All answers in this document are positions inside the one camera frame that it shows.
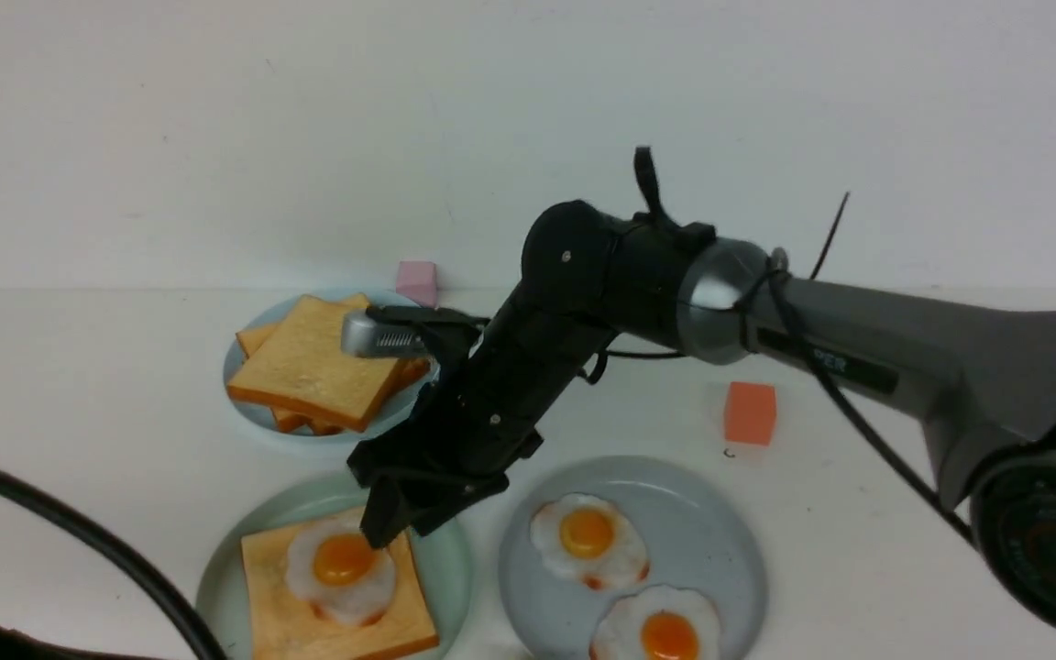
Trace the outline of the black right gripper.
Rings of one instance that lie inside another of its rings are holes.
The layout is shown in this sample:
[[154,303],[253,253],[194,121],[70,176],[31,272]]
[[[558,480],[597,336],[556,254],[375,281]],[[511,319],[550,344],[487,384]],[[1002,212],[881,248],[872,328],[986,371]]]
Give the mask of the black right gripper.
[[574,380],[596,381],[611,326],[585,313],[546,310],[514,293],[469,354],[433,358],[439,375],[413,410],[348,456],[367,489],[360,531],[386,547],[408,530],[428,536],[510,486],[508,468],[530,457],[536,425]]

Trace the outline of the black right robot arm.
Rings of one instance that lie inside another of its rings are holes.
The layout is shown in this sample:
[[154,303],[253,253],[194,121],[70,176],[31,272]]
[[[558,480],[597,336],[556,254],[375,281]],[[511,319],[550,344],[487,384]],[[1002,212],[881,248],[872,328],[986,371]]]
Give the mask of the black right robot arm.
[[1056,312],[1008,312],[848,287],[679,225],[639,147],[645,201],[629,220],[583,201],[549,206],[521,277],[490,319],[372,306],[341,347],[428,356],[439,377],[403,422],[358,445],[374,547],[429,534],[507,489],[570,381],[600,380],[612,339],[729,365],[749,354],[812,373],[876,454],[984,560],[1003,589],[1056,628]]

